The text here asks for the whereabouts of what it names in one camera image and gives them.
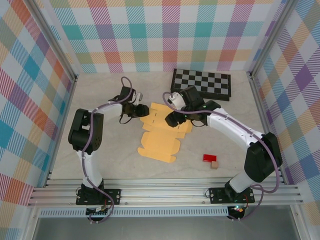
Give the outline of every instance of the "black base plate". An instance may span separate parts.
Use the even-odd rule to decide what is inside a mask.
[[[121,189],[104,189],[103,190],[106,194],[109,194],[110,197],[114,201],[114,205],[119,205],[120,204],[120,199],[121,199]],[[81,189],[78,190],[78,196],[81,196]],[[76,205],[110,205],[111,200],[107,197],[104,197],[100,202],[91,204],[90,202],[85,202],[84,199],[82,198],[77,198],[75,201]]]
[[[236,197],[234,201],[230,201],[224,187],[211,187],[208,193],[211,204],[253,204],[255,202],[255,196],[253,194],[253,190],[248,187],[242,194]]]

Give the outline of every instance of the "cable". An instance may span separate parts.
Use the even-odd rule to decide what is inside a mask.
[[[197,127],[197,128],[201,128],[201,127],[205,126],[205,124],[200,125],[200,126],[195,125],[194,120],[190,120],[190,122],[191,122],[192,126]]]
[[[205,191],[205,193],[204,193],[204,196],[207,198],[207,199],[209,199],[210,198],[210,196],[208,196],[207,195],[207,192],[209,191],[210,189],[208,189],[207,191]]]
[[[81,187],[78,187],[78,188],[75,190],[75,195],[77,195],[78,197],[79,197],[79,195],[78,195],[79,189],[81,189]]]
[[[104,192],[104,191],[102,191],[101,189],[99,189],[98,187],[96,187],[96,186],[93,184],[93,182],[89,179],[88,174],[87,174],[87,171],[86,171],[86,166],[85,166],[85,161],[86,161],[85,152],[86,152],[87,148],[88,148],[89,145],[90,145],[90,142],[91,142],[91,140],[92,140],[92,136],[93,136],[93,133],[94,133],[94,114],[95,114],[97,111],[99,111],[99,110],[101,110],[101,109],[103,109],[103,108],[109,107],[109,106],[111,106],[111,105],[113,105],[113,104],[120,104],[120,103],[126,101],[126,100],[131,96],[131,93],[132,93],[132,90],[133,90],[133,88],[132,88],[132,82],[130,81],[129,78],[127,78],[126,76],[123,76],[123,77],[121,77],[122,86],[125,85],[123,79],[128,80],[128,82],[129,82],[129,84],[130,84],[129,94],[128,94],[124,99],[122,99],[122,100],[120,100],[120,101],[112,101],[112,102],[107,102],[107,103],[105,103],[105,104],[102,104],[102,105],[98,106],[97,108],[95,108],[95,109],[91,112],[91,115],[90,115],[90,133],[89,133],[89,138],[88,138],[88,141],[87,141],[87,143],[85,144],[84,148],[83,148],[82,151],[81,151],[81,158],[82,158],[81,163],[82,163],[82,170],[83,170],[83,174],[84,174],[85,179],[88,181],[88,183],[89,183],[95,190],[97,190],[97,191],[100,192],[101,194],[105,195],[105,196],[106,196],[108,199],[110,199],[110,201],[111,201],[111,206],[110,206],[110,207],[111,207],[111,211],[110,211],[109,214],[108,214],[107,216],[105,216],[102,220],[100,220],[100,221],[93,221],[92,218],[91,218],[91,215],[92,215],[92,214],[89,215],[89,220],[90,220],[90,223],[91,223],[91,224],[92,224],[92,223],[100,224],[100,223],[103,223],[104,221],[106,221],[106,220],[112,215],[112,213],[114,212],[115,202],[114,202],[113,198],[112,198],[109,194],[107,194],[106,192]]]
[[[249,216],[252,215],[252,213],[261,205],[261,202],[263,200],[263,197],[264,197],[264,193],[267,193],[267,194],[273,194],[275,193],[278,188],[279,188],[279,185],[280,185],[280,175],[279,175],[279,172],[278,172],[278,166],[277,166],[277,163],[276,163],[276,160],[275,160],[275,157],[273,156],[271,150],[269,149],[269,147],[264,143],[264,141],[262,141],[257,135],[255,135],[250,129],[246,128],[245,126],[243,126],[240,122],[236,121],[235,119],[233,118],[228,118],[227,115],[224,115],[220,112],[217,112],[217,111],[211,111],[211,110],[198,110],[198,111],[181,111],[181,110],[178,110],[174,107],[172,107],[170,105],[170,103],[166,100],[166,95],[167,94],[170,94],[172,96],[172,93],[171,92],[164,92],[162,94],[162,99],[164,101],[164,103],[170,108],[172,109],[173,111],[175,112],[178,112],[178,113],[181,113],[181,114],[205,114],[205,113],[208,113],[208,114],[215,114],[215,115],[218,115],[222,118],[225,118],[226,120],[229,120],[231,121],[232,123],[234,123],[235,125],[237,125],[239,128],[245,130],[248,134],[250,134],[251,136],[253,136],[263,147],[264,149],[267,151],[268,155],[270,156],[271,158],[271,161],[272,161],[272,164],[273,164],[273,167],[274,167],[274,170],[275,170],[275,177],[276,177],[276,183],[275,183],[275,187],[274,189],[272,190],[265,190],[262,185],[260,184],[253,184],[251,185],[251,188],[252,189],[255,189],[255,190],[260,190],[261,191],[261,198],[257,204],[257,206],[248,214],[246,215],[245,217],[243,217],[242,219],[246,219],[248,218]]]
[[[132,119],[132,117],[130,117],[128,121],[126,121],[126,122],[121,122],[121,120],[122,120],[123,117],[124,117],[124,115],[121,115],[121,117],[120,117],[120,119],[119,119],[119,123],[122,124],[122,125],[127,124],[127,123],[130,122],[131,119]]]
[[[246,201],[246,207],[248,208],[249,207],[249,200],[248,200],[248,197],[247,195],[244,194],[244,197],[245,197],[245,201]]]

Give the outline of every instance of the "colorful plaid pattern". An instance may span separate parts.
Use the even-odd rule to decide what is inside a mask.
[[[242,70],[274,2],[50,0],[85,73]]]
[[[320,2],[300,0],[256,83],[285,172],[320,234]]]
[[[23,0],[1,1],[0,33],[0,239],[15,240],[49,166],[72,81]]]
[[[67,58],[68,61],[69,61],[70,65],[71,65],[71,67],[72,67],[72,69],[73,69],[73,71],[74,71],[75,73],[78,73],[78,70],[77,70],[77,68],[76,68],[76,66],[75,66],[75,64],[74,64],[74,61],[73,61],[73,59],[71,58],[69,52],[67,51],[67,48],[66,48],[64,42],[62,41],[60,34],[58,33],[58,31],[57,31],[57,29],[56,29],[56,26],[53,24],[51,18],[49,17],[48,11],[45,9],[45,6],[44,6],[44,4],[42,3],[42,0],[35,0],[35,2],[36,2],[36,4],[38,5],[38,7],[40,8],[40,10],[41,10],[41,12],[42,12],[42,14],[43,14],[43,16],[44,16],[47,24],[50,26],[53,35],[55,36],[56,40],[58,41],[58,43],[59,43],[62,51],[64,52],[66,58]]]
[[[252,61],[251,65],[250,65],[250,67],[249,67],[249,72],[252,72],[252,70],[253,70],[253,68],[254,68],[254,66],[255,66],[255,64],[256,64],[256,62],[257,62],[257,60],[258,60],[258,58],[259,58],[259,56],[261,54],[262,49],[264,49],[264,47],[265,47],[265,45],[266,45],[266,43],[267,43],[267,41],[269,39],[270,33],[274,29],[274,27],[276,25],[276,22],[278,21],[282,11],[284,10],[284,7],[285,7],[287,1],[288,0],[281,0],[281,3],[279,5],[279,7],[278,7],[278,9],[277,9],[272,21],[271,21],[271,23],[270,23],[270,26],[268,27],[268,30],[265,32],[263,40],[260,43],[259,48],[258,48],[258,50],[256,51],[256,53],[254,55],[253,61]]]

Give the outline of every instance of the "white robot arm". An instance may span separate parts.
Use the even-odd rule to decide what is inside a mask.
[[[261,141],[271,150],[276,165],[281,166],[282,157],[278,140],[274,134],[271,132],[262,134],[245,126],[212,100],[204,102],[194,86],[179,93],[174,92],[168,102],[180,111],[173,111],[165,118],[169,126],[175,127],[186,120],[201,121],[204,125],[228,136],[246,152],[244,171],[225,184],[225,193],[231,201],[251,185],[261,183],[274,172],[273,162],[266,149],[261,145]]]
[[[105,109],[101,109],[98,111],[98,113],[103,114],[104,115],[104,120],[103,122],[106,123],[109,120],[116,118],[116,117],[120,117],[122,114],[122,104],[120,103],[116,103],[116,104],[112,104],[107,106]],[[76,152],[76,154],[78,155],[80,162],[82,162],[82,151],[78,150]],[[100,174],[99,171],[99,167],[98,167],[98,163],[97,160],[95,159],[96,156],[96,150],[93,151],[91,154],[88,154],[87,152],[84,153],[84,164],[85,164],[85,169],[86,169],[86,173],[88,175],[88,178],[91,180],[91,182],[98,187],[103,178]],[[93,186],[88,182],[87,178],[84,177],[82,184],[84,184],[86,187],[88,188],[92,188]]]
[[[106,192],[106,189],[98,161],[95,159],[96,151],[102,143],[104,123],[116,117],[120,117],[121,123],[123,115],[131,118],[149,115],[149,108],[139,104],[142,97],[141,93],[123,86],[120,95],[109,100],[102,108],[97,110],[80,108],[75,112],[68,141],[76,151],[84,172],[81,190],[77,191],[77,205],[99,205],[104,202],[101,192]]]

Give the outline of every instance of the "chessboard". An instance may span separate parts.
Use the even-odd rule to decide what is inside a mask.
[[[171,92],[180,92],[190,86],[195,86],[200,96],[205,99],[230,101],[231,75],[174,69]]]

